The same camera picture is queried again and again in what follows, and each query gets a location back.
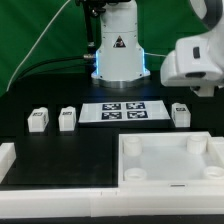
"black cable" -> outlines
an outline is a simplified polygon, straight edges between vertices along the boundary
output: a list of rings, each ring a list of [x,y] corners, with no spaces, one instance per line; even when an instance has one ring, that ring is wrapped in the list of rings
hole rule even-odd
[[[28,72],[34,70],[35,68],[38,68],[40,66],[43,66],[43,65],[47,65],[47,64],[51,64],[51,63],[56,63],[56,62],[63,62],[63,61],[73,61],[73,60],[79,60],[79,59],[83,59],[83,56],[73,56],[73,57],[57,58],[57,59],[50,59],[50,60],[42,61],[42,62],[39,62],[37,64],[34,64],[34,65],[28,67],[27,69],[23,70],[18,75],[17,79],[18,78],[23,78]]]
[[[87,2],[82,2],[83,11],[85,16],[85,24],[86,24],[86,33],[87,33],[87,41],[88,41],[88,53],[95,53],[92,50],[95,50],[95,43],[93,38],[93,29],[91,25],[91,17],[89,12],[89,4]]]
[[[68,68],[76,68],[76,67],[85,67],[85,66],[92,66],[93,64],[77,64],[77,65],[73,65],[73,66],[67,66],[67,67],[61,67],[61,68],[55,68],[55,69],[50,69],[50,70],[45,70],[45,71],[42,71],[42,72],[37,72],[37,73],[31,73],[30,75],[39,75],[39,74],[43,74],[43,73],[46,73],[46,72],[54,72],[54,71],[59,71],[59,70],[63,70],[63,69],[68,69]]]

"black table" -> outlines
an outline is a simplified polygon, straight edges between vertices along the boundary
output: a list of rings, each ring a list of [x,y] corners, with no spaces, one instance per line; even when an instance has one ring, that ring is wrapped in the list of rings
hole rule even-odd
[[[73,106],[79,118],[83,103],[163,100],[170,114],[173,103],[184,103],[191,112],[191,128],[175,128],[172,119],[79,124],[74,132],[61,133],[58,116]],[[85,74],[44,74],[16,82],[0,98],[0,143],[14,142],[17,159],[0,190],[56,189],[118,186],[118,135],[209,131],[224,136],[224,90],[213,98],[199,98],[190,88],[165,88],[159,73],[129,89],[94,86]],[[50,122],[44,133],[29,133],[27,118],[33,109],[47,107]],[[157,216],[74,218],[41,220],[43,223],[223,223],[223,216]],[[4,223],[24,220],[5,221]],[[27,223],[39,223],[29,220]]]

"white block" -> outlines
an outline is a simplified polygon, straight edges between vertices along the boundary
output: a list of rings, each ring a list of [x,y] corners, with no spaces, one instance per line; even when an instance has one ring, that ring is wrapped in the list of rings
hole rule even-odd
[[[14,143],[3,143],[0,146],[0,183],[16,159]]]
[[[74,107],[62,108],[58,118],[60,131],[74,131],[76,123],[76,110]]]
[[[49,122],[48,109],[41,107],[35,109],[28,118],[30,132],[44,132]]]
[[[177,128],[191,125],[191,113],[185,104],[174,103],[172,105],[172,119]]]

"green screen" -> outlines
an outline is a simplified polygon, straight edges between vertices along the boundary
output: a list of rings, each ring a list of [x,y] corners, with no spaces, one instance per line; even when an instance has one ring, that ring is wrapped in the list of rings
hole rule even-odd
[[[65,2],[66,0],[1,0],[0,95],[6,91],[8,81],[17,66]],[[139,43],[146,52],[167,54],[174,49],[177,39],[206,31],[194,15],[188,0],[137,0],[137,4]],[[99,46],[99,19],[93,19],[92,25]],[[72,0],[19,72],[42,60],[82,55],[86,53],[86,46],[83,10],[82,7],[76,7]],[[163,58],[146,57],[147,68],[152,71],[159,70],[162,62]],[[80,69],[74,69],[73,72],[80,72]]]

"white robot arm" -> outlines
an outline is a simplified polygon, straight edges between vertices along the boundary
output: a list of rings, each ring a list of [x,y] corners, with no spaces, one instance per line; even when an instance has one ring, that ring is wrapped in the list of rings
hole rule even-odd
[[[197,87],[199,96],[213,96],[224,85],[224,0],[190,0],[208,33],[177,41],[161,67],[164,86]]]
[[[91,16],[100,16],[101,46],[96,52],[93,83],[111,88],[138,85],[149,77],[144,50],[138,43],[137,4],[135,0],[86,1]]]

